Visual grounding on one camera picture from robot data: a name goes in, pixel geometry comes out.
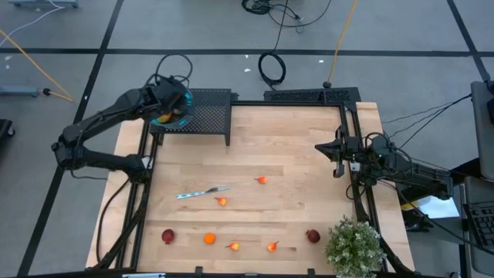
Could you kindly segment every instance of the potted plant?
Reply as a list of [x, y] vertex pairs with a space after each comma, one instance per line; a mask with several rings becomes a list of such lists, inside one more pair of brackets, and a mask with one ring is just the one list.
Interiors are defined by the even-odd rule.
[[375, 277], [386, 254], [379, 246], [381, 237], [368, 222], [354, 222], [346, 216], [330, 228], [325, 248], [328, 263], [345, 278]]

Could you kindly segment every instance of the metal grate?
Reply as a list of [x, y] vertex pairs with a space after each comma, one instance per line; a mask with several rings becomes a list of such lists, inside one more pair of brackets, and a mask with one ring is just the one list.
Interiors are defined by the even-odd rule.
[[358, 88], [356, 87], [266, 91], [264, 93], [264, 99], [270, 101], [311, 102], [323, 104], [361, 101]]
[[194, 98], [194, 117], [181, 129], [151, 125], [152, 134], [224, 134], [229, 145], [232, 107], [231, 90], [190, 89]]

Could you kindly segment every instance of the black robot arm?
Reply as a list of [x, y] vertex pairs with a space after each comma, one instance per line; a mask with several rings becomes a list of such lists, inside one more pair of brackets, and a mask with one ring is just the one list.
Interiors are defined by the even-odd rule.
[[361, 139], [342, 137], [337, 131], [333, 142], [316, 145], [318, 151], [337, 163], [333, 173], [335, 178], [344, 173], [343, 161], [349, 161], [354, 165], [352, 174], [363, 186], [376, 185], [381, 179], [395, 181], [406, 185], [407, 188], [401, 193], [407, 201], [413, 202], [429, 195], [443, 200], [452, 196], [452, 179], [447, 171], [414, 163], [383, 134], [367, 135], [364, 146], [360, 143]]
[[105, 110], [66, 127], [59, 140], [52, 145], [58, 165], [64, 170], [83, 167], [124, 171], [131, 181], [144, 182], [148, 170], [137, 154], [121, 157], [90, 151], [83, 142], [125, 121], [144, 119], [153, 121], [171, 114], [166, 126], [180, 128], [187, 124], [193, 113], [190, 92], [173, 77], [160, 76], [157, 84], [147, 84], [140, 89], [128, 90]]

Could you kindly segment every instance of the wire bundle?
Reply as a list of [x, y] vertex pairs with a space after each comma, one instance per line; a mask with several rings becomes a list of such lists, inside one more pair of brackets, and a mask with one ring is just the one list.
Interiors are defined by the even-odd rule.
[[428, 120], [422, 127], [420, 127], [417, 131], [415, 131], [400, 147], [404, 147], [415, 135], [417, 135], [417, 133], [419, 133], [422, 129], [424, 129], [424, 127], [426, 127], [429, 123], [431, 123], [436, 117], [439, 117], [439, 115], [441, 115], [443, 112], [445, 112], [449, 107], [452, 107], [454, 105], [456, 105], [457, 103], [461, 102], [462, 100], [466, 100], [468, 98], [470, 98], [472, 95], [469, 94], [467, 96], [464, 96], [464, 97], [461, 97], [455, 101], [452, 101], [452, 102], [448, 102], [448, 103], [444, 103], [444, 104], [441, 104], [439, 106], [436, 106], [436, 107], [432, 107], [432, 108], [429, 108], [427, 110], [424, 110], [424, 111], [421, 111], [421, 112], [417, 112], [417, 113], [413, 113], [411, 115], [408, 115], [408, 116], [405, 116], [405, 117], [399, 117], [399, 118], [396, 118], [394, 120], [388, 120], [388, 121], [384, 121], [382, 122], [383, 124], [390, 124], [390, 123], [394, 123], [396, 121], [399, 121], [399, 120], [404, 120], [404, 119], [408, 119], [409, 117], [413, 117], [413, 116], [417, 116], [417, 115], [420, 115], [420, 114], [425, 114], [429, 111], [433, 111], [431, 112], [430, 114], [428, 114], [427, 116], [424, 116], [422, 117], [421, 119], [415, 121], [414, 123], [408, 125], [407, 127], [404, 127], [402, 129], [400, 129], [399, 131], [396, 131], [394, 132], [389, 138], [392, 138], [394, 136], [396, 136], [397, 134], [401, 133], [401, 132], [404, 132], [404, 131], [407, 131], [409, 130], [410, 128], [412, 128], [414, 125], [422, 122], [423, 120], [427, 120], [428, 118], [431, 118], [430, 120]]

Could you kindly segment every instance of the wooden tabletop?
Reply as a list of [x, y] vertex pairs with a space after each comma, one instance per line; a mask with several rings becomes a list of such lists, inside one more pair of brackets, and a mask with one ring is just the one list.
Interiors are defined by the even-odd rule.
[[[375, 103], [357, 108], [362, 135], [382, 131]], [[122, 124], [116, 154], [137, 153], [142, 124]], [[332, 141], [339, 126], [339, 110], [333, 107], [234, 106], [230, 147], [222, 135], [165, 135], [157, 151], [138, 270], [191, 273], [203, 266], [205, 273], [304, 274], [314, 268], [317, 274], [332, 274], [323, 254], [327, 230], [343, 215], [353, 216], [354, 204], [345, 197], [348, 171], [333, 178], [334, 163], [314, 144]], [[254, 180], [259, 176], [266, 176], [267, 184]], [[110, 173], [102, 207], [126, 178]], [[232, 189], [175, 198], [216, 185]], [[129, 187], [105, 215], [102, 255], [121, 232]], [[382, 236], [414, 269], [396, 192], [379, 184], [373, 190]], [[227, 198], [228, 204], [218, 205], [215, 197]], [[170, 245], [161, 240], [165, 229], [176, 233]], [[306, 239], [307, 229], [320, 232], [317, 244]], [[203, 242], [206, 232], [216, 234], [214, 245]], [[87, 266], [96, 264], [94, 235]], [[277, 241], [278, 249], [270, 253], [266, 246]], [[240, 250], [225, 248], [230, 242], [238, 242]]]

